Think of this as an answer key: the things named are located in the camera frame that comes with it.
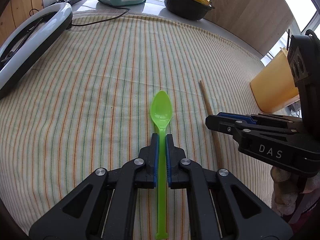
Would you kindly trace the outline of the gloved right hand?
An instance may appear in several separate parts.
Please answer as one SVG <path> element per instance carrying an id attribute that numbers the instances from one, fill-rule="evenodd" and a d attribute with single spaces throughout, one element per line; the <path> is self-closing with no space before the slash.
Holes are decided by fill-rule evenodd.
<path id="1" fill-rule="evenodd" d="M 319 200 L 319 174 L 300 177 L 278 167 L 271 168 L 273 180 L 272 210 L 290 216 L 298 210 L 301 215 L 312 210 Z"/>

